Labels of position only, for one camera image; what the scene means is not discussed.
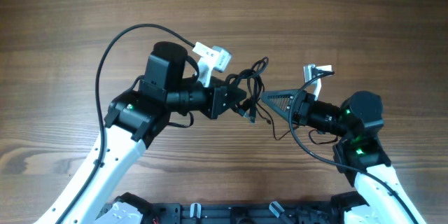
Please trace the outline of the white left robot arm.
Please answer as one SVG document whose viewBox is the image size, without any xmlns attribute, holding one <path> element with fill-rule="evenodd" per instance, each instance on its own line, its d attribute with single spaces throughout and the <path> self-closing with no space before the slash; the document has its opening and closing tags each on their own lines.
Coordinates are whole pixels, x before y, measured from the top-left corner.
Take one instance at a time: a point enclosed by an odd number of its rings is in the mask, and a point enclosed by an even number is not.
<svg viewBox="0 0 448 224">
<path fill-rule="evenodd" d="M 92 150 L 67 187 L 38 223 L 143 223 L 152 206 L 131 194 L 102 209 L 127 170 L 170 125 L 173 112 L 200 111 L 210 119 L 243 100 L 245 91 L 213 77 L 224 72 L 232 55 L 217 45 L 197 42 L 195 61 L 181 45 L 158 42 L 148 56 L 144 75 L 109 105 Z"/>
</svg>

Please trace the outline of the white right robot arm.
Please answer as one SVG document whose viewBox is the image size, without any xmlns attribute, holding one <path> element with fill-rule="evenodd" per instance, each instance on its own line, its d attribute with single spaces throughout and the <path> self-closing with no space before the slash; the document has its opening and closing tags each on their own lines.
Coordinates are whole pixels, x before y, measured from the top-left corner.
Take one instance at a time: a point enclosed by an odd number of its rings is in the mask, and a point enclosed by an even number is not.
<svg viewBox="0 0 448 224">
<path fill-rule="evenodd" d="M 360 91 L 341 106 L 319 101 L 304 90 L 269 91 L 262 101 L 292 130 L 308 126 L 337 137 L 330 165 L 346 176 L 355 192 L 341 199 L 343 223 L 423 223 L 380 143 L 383 106 L 377 94 Z"/>
</svg>

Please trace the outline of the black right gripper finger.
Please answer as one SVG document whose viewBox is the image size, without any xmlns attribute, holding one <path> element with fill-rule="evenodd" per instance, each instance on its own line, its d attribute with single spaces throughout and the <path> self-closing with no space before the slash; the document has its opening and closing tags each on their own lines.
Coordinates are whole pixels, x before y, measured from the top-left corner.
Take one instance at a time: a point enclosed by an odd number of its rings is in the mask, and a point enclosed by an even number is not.
<svg viewBox="0 0 448 224">
<path fill-rule="evenodd" d="M 263 92 L 261 99 L 272 110 L 287 111 L 291 107 L 292 100 L 297 90 L 277 90 Z"/>
<path fill-rule="evenodd" d="M 286 108 L 286 109 L 282 109 L 282 108 L 276 108 L 274 110 L 281 118 L 283 118 L 287 123 L 289 122 L 289 114 L 290 111 Z"/>
</svg>

